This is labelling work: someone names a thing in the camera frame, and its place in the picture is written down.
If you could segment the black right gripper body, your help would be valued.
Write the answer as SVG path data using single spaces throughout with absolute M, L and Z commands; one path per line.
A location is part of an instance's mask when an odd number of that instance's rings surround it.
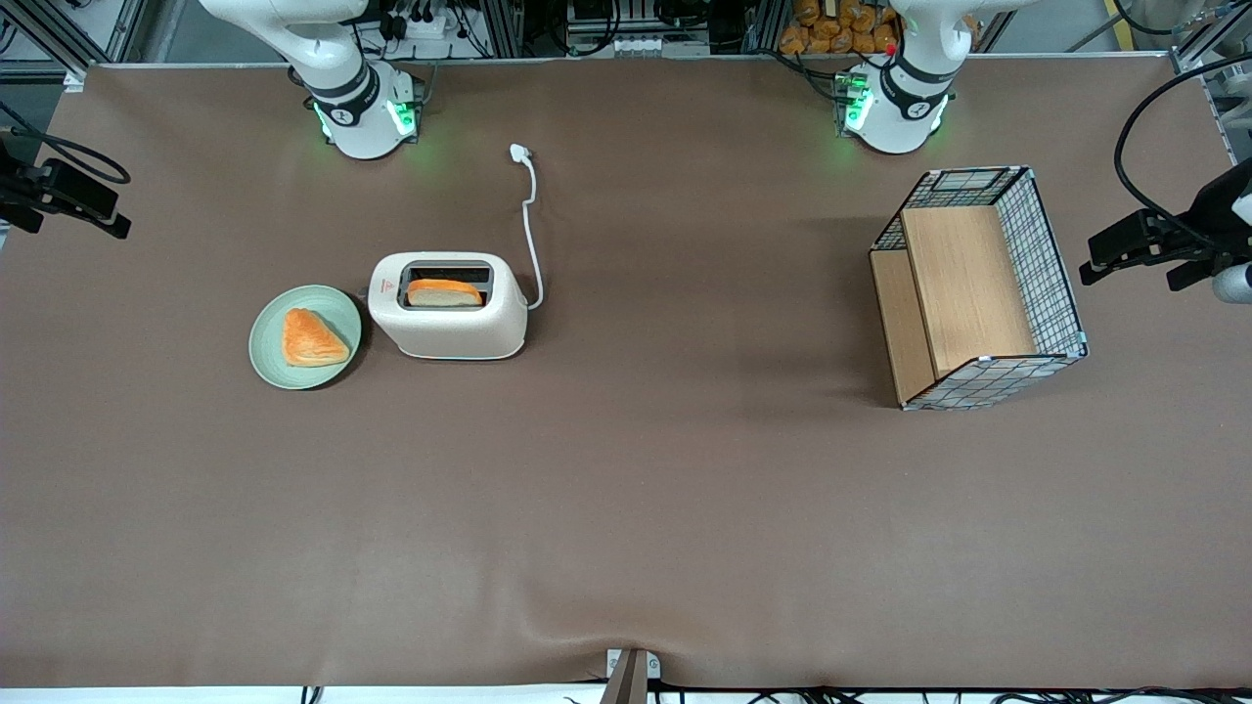
M 1 142 L 1 205 L 3 212 L 44 212 L 44 167 L 26 163 L 8 152 Z

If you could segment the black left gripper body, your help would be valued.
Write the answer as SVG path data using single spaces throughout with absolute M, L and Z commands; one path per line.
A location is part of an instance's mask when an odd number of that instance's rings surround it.
M 1186 210 L 1189 227 L 1237 264 L 1249 262 L 1249 180 L 1251 160 L 1229 167 L 1201 187 Z

